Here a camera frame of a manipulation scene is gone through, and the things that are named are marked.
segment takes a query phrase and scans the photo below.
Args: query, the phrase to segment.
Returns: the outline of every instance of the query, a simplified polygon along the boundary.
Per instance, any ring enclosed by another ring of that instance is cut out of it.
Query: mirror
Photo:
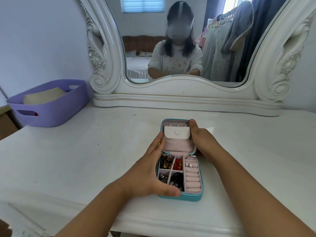
[[[246,82],[252,54],[286,0],[105,0],[125,51],[126,76],[145,83],[191,75]]]

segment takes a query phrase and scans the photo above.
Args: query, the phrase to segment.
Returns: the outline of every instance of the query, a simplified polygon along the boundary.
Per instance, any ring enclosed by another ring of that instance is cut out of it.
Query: purple basket
[[[68,93],[45,104],[23,104],[24,95],[47,91],[56,87]],[[53,127],[64,123],[88,102],[89,96],[85,81],[76,79],[53,80],[7,99],[7,103],[25,125],[44,127]]]

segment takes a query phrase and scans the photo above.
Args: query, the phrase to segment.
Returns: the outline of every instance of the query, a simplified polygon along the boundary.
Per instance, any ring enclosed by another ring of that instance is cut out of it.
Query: white wall
[[[164,36],[167,31],[167,14],[173,3],[180,0],[166,0],[164,13],[122,13],[120,0],[106,0],[121,36]],[[207,0],[183,0],[193,10],[193,35],[202,33]]]
[[[316,19],[311,26],[302,57],[289,77],[291,91],[284,99],[283,107],[316,113]]]
[[[54,79],[88,81],[93,67],[86,33],[78,0],[0,0],[4,94],[11,97]]]

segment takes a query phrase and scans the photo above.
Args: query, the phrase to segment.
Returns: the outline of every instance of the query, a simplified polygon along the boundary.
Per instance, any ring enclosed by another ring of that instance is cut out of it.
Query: person
[[[202,51],[193,40],[193,19],[194,15],[191,7],[185,1],[182,2],[182,15],[180,32],[183,31],[183,38],[174,39],[170,29],[172,25],[178,25],[178,15],[180,1],[175,2],[169,9],[167,15],[168,32],[167,39],[159,42],[152,54],[152,58],[148,63],[148,74],[153,79],[158,79],[167,75],[187,74],[200,76],[202,68]]]
[[[305,223],[290,212],[253,178],[206,129],[190,120],[193,142],[219,173],[248,237],[315,237]],[[165,140],[160,132],[147,151],[122,177],[106,186],[55,237],[107,236],[116,216],[129,200],[159,194],[180,196],[177,187],[160,182],[155,167]]]

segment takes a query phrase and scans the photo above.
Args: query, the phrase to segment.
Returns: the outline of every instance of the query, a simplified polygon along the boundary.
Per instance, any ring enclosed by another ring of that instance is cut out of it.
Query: forearm
[[[227,151],[211,157],[248,237],[316,236]]]
[[[129,199],[115,182],[109,184],[55,237],[106,237]]]
[[[198,68],[193,69],[192,71],[188,71],[186,73],[187,75],[195,75],[195,76],[200,76],[201,75],[201,71]]]
[[[148,75],[153,79],[158,79],[158,78],[167,76],[166,73],[160,72],[153,67],[148,68]]]

